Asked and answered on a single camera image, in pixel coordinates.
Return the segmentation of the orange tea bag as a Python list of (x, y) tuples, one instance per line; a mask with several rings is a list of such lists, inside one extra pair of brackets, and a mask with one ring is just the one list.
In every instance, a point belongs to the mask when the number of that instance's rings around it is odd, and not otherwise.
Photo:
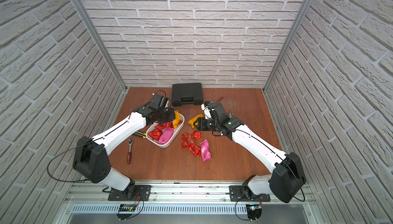
[(192, 128), (194, 128), (194, 123), (198, 120), (198, 118), (203, 118), (203, 117), (204, 117), (204, 115), (199, 114), (199, 115), (195, 116), (194, 118), (192, 118), (191, 120), (189, 120), (189, 121), (188, 121), (188, 124), (189, 124)]

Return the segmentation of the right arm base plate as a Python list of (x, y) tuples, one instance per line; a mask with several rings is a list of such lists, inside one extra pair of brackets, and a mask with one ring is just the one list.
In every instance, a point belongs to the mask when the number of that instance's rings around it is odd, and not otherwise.
[(231, 202), (237, 201), (252, 201), (252, 202), (270, 202), (269, 194), (255, 195), (250, 190), (240, 185), (229, 186), (229, 196)]

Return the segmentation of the yellow tea bag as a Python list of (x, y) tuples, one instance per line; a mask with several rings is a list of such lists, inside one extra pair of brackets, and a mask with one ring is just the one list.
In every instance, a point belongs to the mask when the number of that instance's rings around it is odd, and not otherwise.
[(176, 110), (175, 111), (175, 119), (173, 120), (173, 128), (177, 129), (177, 127), (180, 125), (180, 121), (181, 121), (181, 116), (179, 114), (179, 112)]

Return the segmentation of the white storage box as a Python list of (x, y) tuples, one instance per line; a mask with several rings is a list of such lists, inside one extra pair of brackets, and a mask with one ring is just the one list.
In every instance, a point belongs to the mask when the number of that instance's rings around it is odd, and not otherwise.
[(145, 133), (146, 139), (161, 148), (166, 148), (179, 134), (183, 125), (184, 117), (176, 110), (173, 121), (165, 124), (154, 122)]

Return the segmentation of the red tea bag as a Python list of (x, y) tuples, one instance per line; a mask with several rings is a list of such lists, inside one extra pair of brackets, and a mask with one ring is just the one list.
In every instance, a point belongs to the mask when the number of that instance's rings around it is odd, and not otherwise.
[(192, 140), (197, 140), (199, 141), (201, 139), (201, 132), (195, 130), (194, 132), (191, 133), (191, 135), (189, 136)]
[(189, 146), (189, 142), (188, 142), (188, 134), (185, 133), (182, 135), (182, 141), (181, 141), (181, 147), (182, 148), (186, 148)]
[(196, 144), (194, 143), (194, 141), (191, 141), (187, 148), (192, 152), (192, 154), (193, 154), (195, 157), (197, 157), (197, 158), (200, 157), (200, 154), (201, 154), (201, 147), (199, 147), (198, 145), (196, 145)]

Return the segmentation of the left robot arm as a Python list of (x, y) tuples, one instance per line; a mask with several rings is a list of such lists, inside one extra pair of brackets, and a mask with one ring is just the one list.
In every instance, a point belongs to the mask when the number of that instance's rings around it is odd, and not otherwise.
[(175, 111), (167, 107), (167, 97), (156, 97), (134, 109), (118, 124), (92, 138), (77, 142), (73, 169), (92, 183), (100, 183), (118, 191), (126, 191), (132, 180), (111, 166), (109, 155), (138, 130), (153, 123), (165, 124), (175, 119)]

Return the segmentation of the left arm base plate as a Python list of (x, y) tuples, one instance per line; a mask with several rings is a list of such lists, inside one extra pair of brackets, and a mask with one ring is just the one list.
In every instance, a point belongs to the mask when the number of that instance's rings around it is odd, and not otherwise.
[(132, 185), (127, 187), (124, 191), (111, 189), (108, 201), (148, 201), (151, 191), (151, 185)]

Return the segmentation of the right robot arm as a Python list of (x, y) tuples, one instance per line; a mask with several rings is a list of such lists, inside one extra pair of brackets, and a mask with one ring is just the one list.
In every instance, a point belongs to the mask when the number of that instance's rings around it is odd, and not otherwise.
[(302, 191), (306, 177), (300, 157), (286, 153), (255, 134), (243, 121), (230, 116), (219, 102), (206, 101), (201, 105), (203, 116), (193, 125), (198, 131), (211, 131), (216, 137), (226, 136), (253, 154), (271, 173), (270, 176), (252, 175), (242, 184), (239, 199), (253, 200), (262, 194), (274, 194), (289, 203)]

